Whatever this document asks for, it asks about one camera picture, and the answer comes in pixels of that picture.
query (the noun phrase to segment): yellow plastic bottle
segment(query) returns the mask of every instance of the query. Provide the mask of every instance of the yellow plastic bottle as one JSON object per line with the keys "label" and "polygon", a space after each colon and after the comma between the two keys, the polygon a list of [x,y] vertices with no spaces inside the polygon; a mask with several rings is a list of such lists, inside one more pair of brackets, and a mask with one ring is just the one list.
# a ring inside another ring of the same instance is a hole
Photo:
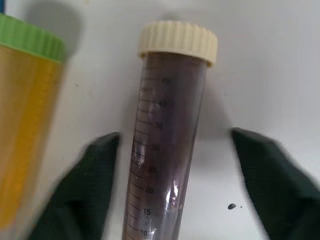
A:
{"label": "yellow plastic bottle", "polygon": [[63,55],[58,37],[0,14],[0,239],[36,179]]}

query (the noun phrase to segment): green lid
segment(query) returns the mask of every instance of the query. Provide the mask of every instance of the green lid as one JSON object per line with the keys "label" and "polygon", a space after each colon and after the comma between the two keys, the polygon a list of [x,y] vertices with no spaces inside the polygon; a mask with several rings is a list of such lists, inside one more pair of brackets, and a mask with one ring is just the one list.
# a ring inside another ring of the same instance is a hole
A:
{"label": "green lid", "polygon": [[1,45],[55,62],[65,52],[63,41],[52,33],[0,13]]}

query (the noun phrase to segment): cream screw cap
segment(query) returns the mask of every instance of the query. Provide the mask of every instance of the cream screw cap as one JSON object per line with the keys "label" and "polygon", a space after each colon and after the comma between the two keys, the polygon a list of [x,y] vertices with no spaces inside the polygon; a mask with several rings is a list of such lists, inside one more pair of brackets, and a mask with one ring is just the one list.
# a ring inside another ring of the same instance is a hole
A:
{"label": "cream screw cap", "polygon": [[138,54],[165,52],[197,57],[216,63],[218,39],[204,27],[180,21],[157,21],[147,25],[140,36]]}

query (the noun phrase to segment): white surface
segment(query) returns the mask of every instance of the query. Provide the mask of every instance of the white surface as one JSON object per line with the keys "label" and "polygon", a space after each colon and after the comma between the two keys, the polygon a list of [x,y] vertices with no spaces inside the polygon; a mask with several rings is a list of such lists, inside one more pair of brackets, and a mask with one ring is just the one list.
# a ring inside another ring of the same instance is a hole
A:
{"label": "white surface", "polygon": [[[71,53],[32,203],[34,213],[88,142],[120,131],[123,140],[105,239],[121,239],[142,68],[136,55],[138,37],[146,23],[158,19],[203,25],[219,40],[217,64],[207,78],[180,239],[266,239],[225,127],[279,140],[319,182],[319,0],[56,3],[8,0],[8,14],[60,34]],[[227,210],[230,203],[238,207]]]}

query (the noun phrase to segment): printed number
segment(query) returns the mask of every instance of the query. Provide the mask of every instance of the printed number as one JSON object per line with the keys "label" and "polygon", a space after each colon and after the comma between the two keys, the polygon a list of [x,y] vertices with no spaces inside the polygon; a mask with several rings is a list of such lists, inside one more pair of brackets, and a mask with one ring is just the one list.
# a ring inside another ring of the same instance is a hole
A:
{"label": "printed number", "polygon": [[155,124],[155,128],[159,129],[159,130],[163,130],[164,129],[164,124],[162,122],[157,122]]}
{"label": "printed number", "polygon": [[162,78],[162,83],[163,84],[170,84],[171,83],[171,79],[168,78],[168,77],[164,77],[164,78]]}
{"label": "printed number", "polygon": [[174,104],[170,100],[160,100],[158,102],[158,105],[162,108],[166,108],[166,107],[172,107]]}
{"label": "printed number", "polygon": [[157,168],[155,166],[150,166],[148,171],[149,173],[155,174],[157,172]]}
{"label": "printed number", "polygon": [[145,208],[145,209],[144,209],[144,214],[145,214],[145,215],[151,215],[151,209]]}
{"label": "printed number", "polygon": [[145,192],[148,194],[153,194],[155,190],[152,187],[147,187]]}
{"label": "printed number", "polygon": [[161,147],[157,144],[152,144],[151,145],[151,150],[152,151],[156,151],[156,152],[160,152],[161,151]]}

